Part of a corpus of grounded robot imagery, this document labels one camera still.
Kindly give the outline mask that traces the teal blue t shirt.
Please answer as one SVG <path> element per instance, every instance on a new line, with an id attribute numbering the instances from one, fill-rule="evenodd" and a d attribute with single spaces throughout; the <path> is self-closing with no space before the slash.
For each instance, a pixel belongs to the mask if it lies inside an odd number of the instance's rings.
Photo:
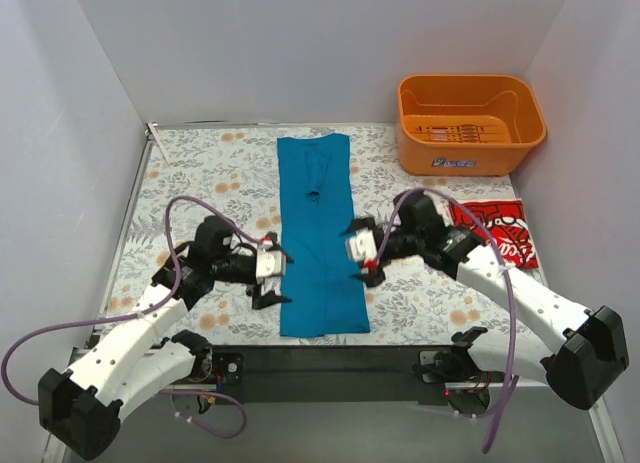
<path id="1" fill-rule="evenodd" d="M 280 335 L 315 338 L 370 331 L 363 284 L 342 232 L 354 218 L 350 140 L 277 140 L 282 246 L 294 263 L 281 291 L 291 301 L 280 314 Z"/>

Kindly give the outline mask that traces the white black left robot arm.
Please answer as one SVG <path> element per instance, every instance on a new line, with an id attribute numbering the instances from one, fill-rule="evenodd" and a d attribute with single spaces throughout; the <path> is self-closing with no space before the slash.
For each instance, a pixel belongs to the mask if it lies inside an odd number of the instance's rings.
<path id="1" fill-rule="evenodd" d="M 64 372 L 48 370 L 38 382 L 41 426 L 86 461 L 101 455 L 122 422 L 141 404 L 181 381 L 234 384 L 243 358 L 219 351 L 203 336 L 167 331 L 188 315 L 217 283 L 239 284 L 261 310 L 286 302 L 262 290 L 281 278 L 292 258 L 269 232 L 255 243 L 241 238 L 223 217 L 208 216 L 193 240 L 179 245 L 154 274 L 136 313 L 115 325 L 90 351 Z"/>

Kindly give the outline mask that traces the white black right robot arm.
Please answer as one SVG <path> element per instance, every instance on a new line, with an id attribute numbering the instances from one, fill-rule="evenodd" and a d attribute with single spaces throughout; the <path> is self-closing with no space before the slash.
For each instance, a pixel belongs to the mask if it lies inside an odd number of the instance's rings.
<path id="1" fill-rule="evenodd" d="M 547 384 L 569 405 L 588 410 L 628 368 L 624 324 L 613 309 L 589 309 L 566 299 L 507 264 L 495 241 L 463 226 L 447 224 L 422 188 L 394 199 L 389 225 L 355 218 L 344 231 L 346 251 L 360 268 L 356 279 L 372 288 L 386 278 L 391 262 L 420 257 L 508 311 L 537 337 L 500 342 L 488 329 L 457 333 L 437 354 L 446 378 L 475 380 L 504 371 Z"/>

